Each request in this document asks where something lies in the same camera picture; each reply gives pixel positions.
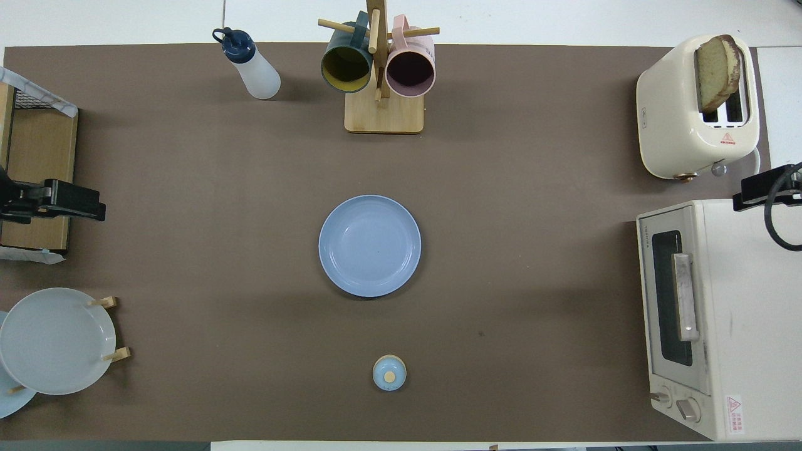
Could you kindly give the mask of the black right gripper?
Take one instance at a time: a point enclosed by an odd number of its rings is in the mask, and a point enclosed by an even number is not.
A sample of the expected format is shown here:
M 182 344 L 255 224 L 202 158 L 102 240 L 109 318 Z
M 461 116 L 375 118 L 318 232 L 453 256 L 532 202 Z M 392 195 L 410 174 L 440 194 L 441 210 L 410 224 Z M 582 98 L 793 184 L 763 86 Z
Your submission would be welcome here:
M 801 206 L 802 163 L 794 163 L 786 168 L 772 168 L 742 179 L 741 192 L 733 195 L 733 211 L 745 211 L 765 205 L 771 187 L 783 175 L 784 191 L 774 196 L 773 205 Z

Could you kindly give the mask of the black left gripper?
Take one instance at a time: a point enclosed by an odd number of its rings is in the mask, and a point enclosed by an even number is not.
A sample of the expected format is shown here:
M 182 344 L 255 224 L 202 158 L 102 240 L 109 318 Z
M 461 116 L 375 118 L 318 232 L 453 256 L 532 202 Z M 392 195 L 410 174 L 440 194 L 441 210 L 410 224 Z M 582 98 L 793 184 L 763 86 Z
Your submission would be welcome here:
M 42 208 L 46 188 L 45 204 Z M 100 205 L 100 193 L 62 180 L 44 180 L 42 184 L 15 182 L 0 165 L 0 220 L 18 224 L 30 224 L 32 219 L 77 217 L 104 222 L 106 206 Z M 66 209 L 60 207 L 94 207 Z

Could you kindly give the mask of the toasted bread slice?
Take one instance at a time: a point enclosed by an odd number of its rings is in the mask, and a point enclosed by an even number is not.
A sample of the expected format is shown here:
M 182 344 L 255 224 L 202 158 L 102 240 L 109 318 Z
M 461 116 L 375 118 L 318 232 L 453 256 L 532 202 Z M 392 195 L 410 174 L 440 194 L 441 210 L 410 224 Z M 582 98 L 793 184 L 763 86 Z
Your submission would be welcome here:
M 739 89 L 742 52 L 730 34 L 716 35 L 694 52 L 699 111 L 716 111 Z

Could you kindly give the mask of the white squeeze bottle blue cap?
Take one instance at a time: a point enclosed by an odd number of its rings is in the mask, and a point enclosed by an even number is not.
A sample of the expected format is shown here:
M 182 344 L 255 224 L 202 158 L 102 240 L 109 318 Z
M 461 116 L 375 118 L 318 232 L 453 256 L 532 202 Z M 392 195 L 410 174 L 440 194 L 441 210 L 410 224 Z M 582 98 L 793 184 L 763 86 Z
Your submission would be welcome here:
M 257 43 L 242 29 L 213 29 L 212 37 L 221 44 L 224 57 L 237 69 L 252 97 L 268 100 L 281 88 L 277 70 L 258 51 Z

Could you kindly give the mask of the blue round plate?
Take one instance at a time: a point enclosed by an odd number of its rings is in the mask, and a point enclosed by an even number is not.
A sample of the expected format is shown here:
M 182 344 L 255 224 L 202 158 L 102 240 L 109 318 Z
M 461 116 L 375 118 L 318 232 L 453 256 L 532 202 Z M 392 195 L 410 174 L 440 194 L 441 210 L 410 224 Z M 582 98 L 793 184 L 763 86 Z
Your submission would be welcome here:
M 347 294 L 379 298 L 404 286 L 423 255 L 423 237 L 401 203 L 377 194 L 352 197 L 324 220 L 318 259 L 330 282 Z
M 0 419 L 11 416 L 28 405 L 36 395 L 32 390 L 19 382 L 6 368 L 0 351 Z

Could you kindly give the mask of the wooden shelf unit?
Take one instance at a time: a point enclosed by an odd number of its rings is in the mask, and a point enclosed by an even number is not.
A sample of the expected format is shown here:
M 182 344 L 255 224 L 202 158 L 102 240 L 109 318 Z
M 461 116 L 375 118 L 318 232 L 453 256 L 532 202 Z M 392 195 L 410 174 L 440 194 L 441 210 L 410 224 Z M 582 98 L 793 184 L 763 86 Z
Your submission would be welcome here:
M 17 182 L 54 178 L 72 182 L 78 116 L 54 109 L 14 110 L 14 88 L 0 82 L 0 165 Z M 34 218 L 30 224 L 0 220 L 0 245 L 68 251 L 68 217 Z

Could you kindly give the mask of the marble patterned shelf panel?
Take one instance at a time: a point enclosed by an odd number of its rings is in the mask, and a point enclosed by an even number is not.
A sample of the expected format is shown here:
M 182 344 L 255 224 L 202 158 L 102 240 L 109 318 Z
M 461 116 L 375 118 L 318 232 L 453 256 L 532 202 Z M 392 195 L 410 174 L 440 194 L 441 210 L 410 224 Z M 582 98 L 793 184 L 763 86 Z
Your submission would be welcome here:
M 51 252 L 49 249 L 21 249 L 0 246 L 0 260 L 37 262 L 51 265 L 63 262 L 66 259 L 63 255 Z
M 75 118 L 78 115 L 78 107 L 74 103 L 64 100 L 60 95 L 55 95 L 48 89 L 33 83 L 31 80 L 26 79 L 7 68 L 0 66 L 0 82 L 25 91 L 27 94 L 32 95 L 40 100 L 49 103 L 54 110 L 61 112 L 70 118 Z

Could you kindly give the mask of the cream two-slot toaster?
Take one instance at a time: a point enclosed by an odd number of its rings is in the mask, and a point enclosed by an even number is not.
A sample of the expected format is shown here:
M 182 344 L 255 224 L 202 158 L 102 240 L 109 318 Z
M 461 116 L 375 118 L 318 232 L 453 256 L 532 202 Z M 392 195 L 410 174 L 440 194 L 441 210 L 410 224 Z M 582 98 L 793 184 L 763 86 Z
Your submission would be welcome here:
M 742 52 L 738 91 L 716 111 L 699 111 L 694 52 L 714 36 L 687 38 L 638 77 L 640 155 L 654 177 L 691 180 L 706 170 L 721 174 L 758 147 L 761 117 L 754 62 L 741 38 L 733 37 Z

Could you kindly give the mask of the white toaster oven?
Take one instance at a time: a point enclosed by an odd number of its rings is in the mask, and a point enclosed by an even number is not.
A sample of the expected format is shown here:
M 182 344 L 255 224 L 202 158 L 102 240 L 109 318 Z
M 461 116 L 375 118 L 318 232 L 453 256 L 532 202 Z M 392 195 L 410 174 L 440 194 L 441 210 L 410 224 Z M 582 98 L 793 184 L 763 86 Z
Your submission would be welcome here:
M 729 199 L 635 223 L 651 407 L 715 442 L 802 442 L 802 251 Z

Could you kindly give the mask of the brown table mat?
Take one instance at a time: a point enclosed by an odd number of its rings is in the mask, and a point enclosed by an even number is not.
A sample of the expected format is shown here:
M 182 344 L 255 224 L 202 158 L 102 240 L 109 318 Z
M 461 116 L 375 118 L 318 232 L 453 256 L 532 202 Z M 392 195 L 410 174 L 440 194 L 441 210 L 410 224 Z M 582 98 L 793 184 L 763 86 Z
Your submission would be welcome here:
M 438 44 L 416 136 L 351 134 L 323 43 L 261 43 L 283 85 L 245 91 L 220 46 L 9 48 L 4 66 L 75 103 L 66 260 L 0 261 L 0 309 L 38 289 L 115 295 L 132 356 L 37 396 L 0 440 L 685 442 L 649 402 L 637 215 L 728 198 L 751 168 L 645 171 L 635 83 L 667 48 Z M 324 220 L 377 194 L 423 255 L 361 298 L 318 259 Z M 372 368 L 395 355 L 404 386 Z

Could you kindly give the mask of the dark teal mug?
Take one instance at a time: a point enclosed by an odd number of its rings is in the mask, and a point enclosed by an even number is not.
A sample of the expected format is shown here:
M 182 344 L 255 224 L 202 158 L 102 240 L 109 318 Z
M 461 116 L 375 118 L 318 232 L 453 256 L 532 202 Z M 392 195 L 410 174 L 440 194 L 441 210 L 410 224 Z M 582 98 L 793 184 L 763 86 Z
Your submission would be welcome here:
M 373 55 L 369 52 L 369 17 L 359 11 L 355 22 L 346 22 L 353 31 L 336 29 L 321 59 L 323 79 L 333 89 L 355 93 L 364 89 L 372 75 Z

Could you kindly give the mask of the wooden mug tree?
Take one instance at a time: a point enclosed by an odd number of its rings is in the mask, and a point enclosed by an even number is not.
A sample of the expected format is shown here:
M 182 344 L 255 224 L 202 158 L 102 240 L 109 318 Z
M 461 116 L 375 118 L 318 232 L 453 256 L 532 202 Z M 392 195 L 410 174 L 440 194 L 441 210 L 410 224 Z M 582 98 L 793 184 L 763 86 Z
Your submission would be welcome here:
M 372 70 L 368 85 L 361 91 L 355 93 L 339 91 L 345 96 L 344 128 L 352 133 L 418 134 L 424 129 L 424 97 L 429 92 L 419 97 L 407 98 L 389 88 L 385 75 L 392 45 L 393 19 L 388 19 L 386 0 L 365 0 L 365 3 L 364 11 L 369 17 L 369 52 L 373 55 Z M 333 32 L 336 29 L 353 31 L 353 28 L 345 23 L 336 23 L 323 18 L 318 20 L 318 25 L 332 29 Z M 434 37 L 439 34 L 439 28 L 418 28 L 417 31 L 406 31 L 405 34 Z

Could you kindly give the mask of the small blue call bell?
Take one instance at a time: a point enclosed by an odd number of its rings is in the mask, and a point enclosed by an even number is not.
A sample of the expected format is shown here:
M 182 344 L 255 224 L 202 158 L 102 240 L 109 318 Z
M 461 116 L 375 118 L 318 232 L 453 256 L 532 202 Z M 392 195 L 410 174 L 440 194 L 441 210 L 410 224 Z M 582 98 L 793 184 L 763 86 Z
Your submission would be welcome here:
M 373 364 L 373 384 L 381 391 L 397 391 L 404 386 L 406 379 L 406 365 L 398 356 L 381 356 Z

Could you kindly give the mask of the pink mug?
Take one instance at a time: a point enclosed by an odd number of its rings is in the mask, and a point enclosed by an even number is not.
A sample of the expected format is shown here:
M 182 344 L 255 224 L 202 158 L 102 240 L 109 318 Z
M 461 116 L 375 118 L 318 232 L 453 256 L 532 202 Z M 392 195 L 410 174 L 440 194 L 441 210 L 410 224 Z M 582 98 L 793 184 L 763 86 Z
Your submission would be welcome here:
M 386 67 L 389 88 L 407 98 L 425 95 L 436 80 L 435 43 L 430 35 L 407 36 L 417 31 L 409 25 L 406 15 L 393 17 L 392 43 Z

